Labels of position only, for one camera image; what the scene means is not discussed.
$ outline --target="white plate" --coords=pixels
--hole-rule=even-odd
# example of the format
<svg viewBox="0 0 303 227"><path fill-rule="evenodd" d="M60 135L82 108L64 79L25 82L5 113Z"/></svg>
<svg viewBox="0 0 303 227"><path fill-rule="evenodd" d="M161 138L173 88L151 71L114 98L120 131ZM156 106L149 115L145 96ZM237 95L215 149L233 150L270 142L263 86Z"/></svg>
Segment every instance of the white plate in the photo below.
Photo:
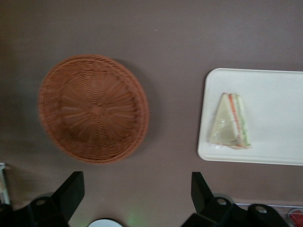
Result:
<svg viewBox="0 0 303 227"><path fill-rule="evenodd" d="M208 142L223 92L243 98L251 148ZM303 166L303 72L215 69L205 82L198 154L212 161Z"/></svg>
<svg viewBox="0 0 303 227"><path fill-rule="evenodd" d="M122 227L122 225L110 219L100 219L92 222L89 227Z"/></svg>

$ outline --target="red object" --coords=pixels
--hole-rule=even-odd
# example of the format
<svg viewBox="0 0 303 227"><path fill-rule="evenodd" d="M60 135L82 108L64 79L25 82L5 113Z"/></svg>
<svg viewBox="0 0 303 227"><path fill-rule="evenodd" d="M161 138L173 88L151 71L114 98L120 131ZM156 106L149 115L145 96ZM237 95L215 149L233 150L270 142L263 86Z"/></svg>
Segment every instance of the red object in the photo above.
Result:
<svg viewBox="0 0 303 227"><path fill-rule="evenodd" d="M294 209L288 213L288 218L295 227L303 227L303 210Z"/></svg>

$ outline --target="plastic wrap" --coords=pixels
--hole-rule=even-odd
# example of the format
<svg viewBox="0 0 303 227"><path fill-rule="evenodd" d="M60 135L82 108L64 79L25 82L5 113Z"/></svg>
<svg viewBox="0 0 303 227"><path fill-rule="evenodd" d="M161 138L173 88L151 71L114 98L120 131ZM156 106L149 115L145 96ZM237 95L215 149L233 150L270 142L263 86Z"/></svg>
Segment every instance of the plastic wrap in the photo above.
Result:
<svg viewBox="0 0 303 227"><path fill-rule="evenodd" d="M250 147L244 104L240 95L222 93L209 142L233 149Z"/></svg>

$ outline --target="table surface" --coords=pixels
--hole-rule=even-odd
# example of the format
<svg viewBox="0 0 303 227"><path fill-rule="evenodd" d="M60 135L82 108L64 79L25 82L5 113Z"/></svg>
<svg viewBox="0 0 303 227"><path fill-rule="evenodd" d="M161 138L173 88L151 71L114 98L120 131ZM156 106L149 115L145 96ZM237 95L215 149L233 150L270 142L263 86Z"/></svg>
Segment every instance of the table surface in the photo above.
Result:
<svg viewBox="0 0 303 227"><path fill-rule="evenodd" d="M54 192L73 171L84 172L86 194L71 227L98 218L125 227L181 226L195 211L192 171L236 202L303 205L303 166L211 162L197 154L208 72L303 71L302 24L300 0L1 1L0 162L8 165L14 208ZM39 123L42 79L61 60L85 53L125 65L149 100L145 140L114 164L66 156Z"/></svg>

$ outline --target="wicker basket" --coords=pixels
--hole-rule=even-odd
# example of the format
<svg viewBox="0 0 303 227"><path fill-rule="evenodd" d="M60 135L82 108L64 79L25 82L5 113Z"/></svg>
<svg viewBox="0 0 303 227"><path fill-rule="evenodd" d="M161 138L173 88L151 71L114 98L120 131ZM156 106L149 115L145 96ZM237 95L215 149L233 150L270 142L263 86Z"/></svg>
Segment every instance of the wicker basket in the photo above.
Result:
<svg viewBox="0 0 303 227"><path fill-rule="evenodd" d="M39 91L41 124L66 154L86 163L113 163L130 155L148 128L147 98L134 75L100 55L57 64Z"/></svg>

